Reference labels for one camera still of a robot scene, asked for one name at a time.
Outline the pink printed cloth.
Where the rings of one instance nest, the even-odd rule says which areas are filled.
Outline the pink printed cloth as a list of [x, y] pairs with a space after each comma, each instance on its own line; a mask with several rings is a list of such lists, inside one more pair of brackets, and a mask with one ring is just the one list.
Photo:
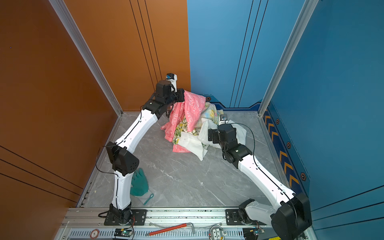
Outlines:
[[[196, 136], [196, 124], [205, 107], [206, 98], [188, 91], [185, 91], [185, 101], [173, 105], [170, 120], [161, 127], [165, 131], [165, 139], [172, 143], [177, 125], [186, 117], [188, 122], [188, 134]], [[189, 150], [173, 144], [174, 153], [188, 153]]]

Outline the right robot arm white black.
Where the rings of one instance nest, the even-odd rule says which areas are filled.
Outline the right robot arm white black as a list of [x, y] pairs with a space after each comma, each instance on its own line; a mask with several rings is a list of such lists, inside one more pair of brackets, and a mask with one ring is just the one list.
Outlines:
[[237, 130], [232, 124], [222, 124], [208, 130], [208, 141], [219, 144], [223, 159], [248, 176], [264, 193], [270, 205], [248, 199], [239, 205], [239, 218], [245, 225], [263, 223], [273, 228], [282, 240], [303, 237], [312, 226], [309, 198], [295, 193], [276, 179], [257, 161], [254, 153], [237, 140]]

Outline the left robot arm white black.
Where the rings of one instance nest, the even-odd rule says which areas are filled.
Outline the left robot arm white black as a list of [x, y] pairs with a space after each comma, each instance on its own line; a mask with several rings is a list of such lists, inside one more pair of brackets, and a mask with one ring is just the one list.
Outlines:
[[144, 104], [139, 116], [116, 142], [105, 146], [115, 176], [114, 197], [107, 212], [104, 225], [126, 226], [132, 223], [131, 186], [132, 178], [139, 167], [135, 149], [143, 136], [159, 118], [175, 103], [184, 101], [184, 89], [177, 88], [177, 80], [162, 80]]

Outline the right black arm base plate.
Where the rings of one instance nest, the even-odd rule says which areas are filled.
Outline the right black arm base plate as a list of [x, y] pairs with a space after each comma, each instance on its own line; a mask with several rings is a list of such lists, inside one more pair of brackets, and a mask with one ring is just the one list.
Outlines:
[[239, 209], [226, 209], [226, 223], [228, 226], [239, 226], [239, 225], [253, 225], [253, 226], [265, 226], [263, 222], [253, 221], [253, 220], [244, 220], [240, 214]]

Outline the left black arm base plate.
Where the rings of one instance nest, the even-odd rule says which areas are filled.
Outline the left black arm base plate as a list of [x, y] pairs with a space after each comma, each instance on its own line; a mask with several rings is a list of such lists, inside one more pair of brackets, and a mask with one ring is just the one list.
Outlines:
[[147, 217], [145, 209], [130, 209], [127, 211], [109, 210], [107, 212], [105, 226], [144, 226]]

